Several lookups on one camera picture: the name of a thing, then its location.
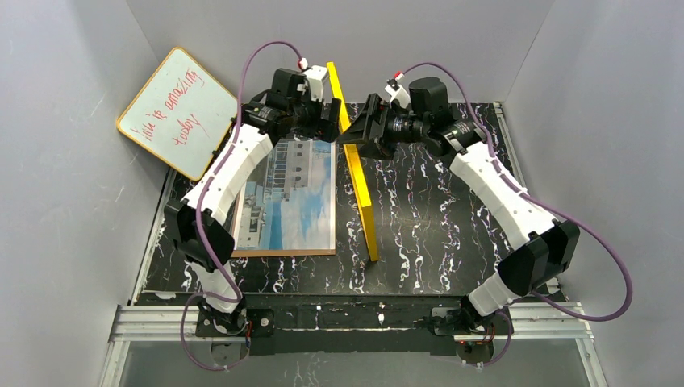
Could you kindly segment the yellow wooden picture frame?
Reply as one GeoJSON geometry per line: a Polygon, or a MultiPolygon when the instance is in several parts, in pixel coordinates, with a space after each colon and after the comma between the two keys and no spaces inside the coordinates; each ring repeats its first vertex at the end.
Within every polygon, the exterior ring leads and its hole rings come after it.
{"type": "MultiPolygon", "coordinates": [[[[345,133],[350,125],[347,107],[344,100],[343,90],[341,88],[340,79],[336,70],[335,64],[332,61],[326,63],[329,72],[329,81],[332,88],[332,96],[340,100],[340,112],[338,114],[340,123],[340,132],[345,133]]],[[[361,158],[357,151],[355,144],[344,145],[344,154],[346,157],[349,174],[351,177],[354,194],[357,200],[357,207],[363,227],[366,247],[369,253],[369,260],[371,262],[378,262],[380,255],[377,246],[377,231],[373,216],[373,204],[371,201],[369,188],[365,178],[365,173],[361,163],[361,158]]]]}

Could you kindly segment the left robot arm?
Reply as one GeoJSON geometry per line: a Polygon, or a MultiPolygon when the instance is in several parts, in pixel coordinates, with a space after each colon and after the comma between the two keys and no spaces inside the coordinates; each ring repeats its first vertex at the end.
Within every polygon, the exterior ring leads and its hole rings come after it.
{"type": "Polygon", "coordinates": [[[166,231],[190,263],[202,286],[202,298],[219,314],[241,308],[242,293],[230,268],[235,240],[225,228],[227,212],[258,164],[281,139],[299,135],[332,142],[339,133],[341,101],[332,99],[323,116],[326,67],[277,69],[271,86],[242,103],[225,147],[191,191],[169,199],[166,231]]]}

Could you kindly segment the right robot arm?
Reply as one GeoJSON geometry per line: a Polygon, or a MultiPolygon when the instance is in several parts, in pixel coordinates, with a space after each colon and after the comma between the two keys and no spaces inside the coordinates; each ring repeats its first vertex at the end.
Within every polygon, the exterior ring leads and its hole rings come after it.
{"type": "Polygon", "coordinates": [[[461,299],[459,317],[478,325],[569,267],[578,226],[559,221],[523,198],[523,187],[491,156],[486,133],[475,122],[457,119],[446,85],[424,77],[403,89],[389,81],[389,101],[370,94],[340,144],[355,144],[364,158],[392,160],[397,144],[421,143],[448,166],[502,227],[512,253],[494,273],[461,299]]]}

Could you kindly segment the yellow-rimmed whiteboard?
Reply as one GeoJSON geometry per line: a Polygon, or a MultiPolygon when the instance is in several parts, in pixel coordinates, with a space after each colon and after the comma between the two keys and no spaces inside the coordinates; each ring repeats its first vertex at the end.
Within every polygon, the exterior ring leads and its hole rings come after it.
{"type": "Polygon", "coordinates": [[[191,181],[207,171],[236,115],[236,97],[173,48],[116,120],[121,134],[191,181]]]}

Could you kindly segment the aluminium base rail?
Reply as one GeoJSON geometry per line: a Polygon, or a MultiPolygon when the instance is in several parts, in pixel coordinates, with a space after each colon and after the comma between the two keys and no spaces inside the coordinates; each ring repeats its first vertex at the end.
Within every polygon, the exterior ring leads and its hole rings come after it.
{"type": "Polygon", "coordinates": [[[459,297],[445,295],[316,295],[251,293],[233,317],[211,313],[189,298],[122,306],[115,316],[101,385],[116,386],[132,342],[238,343],[246,355],[333,352],[465,354],[465,363],[498,363],[516,339],[572,339],[587,380],[607,379],[580,303],[558,307],[517,301],[482,319],[458,318],[459,297]]]}

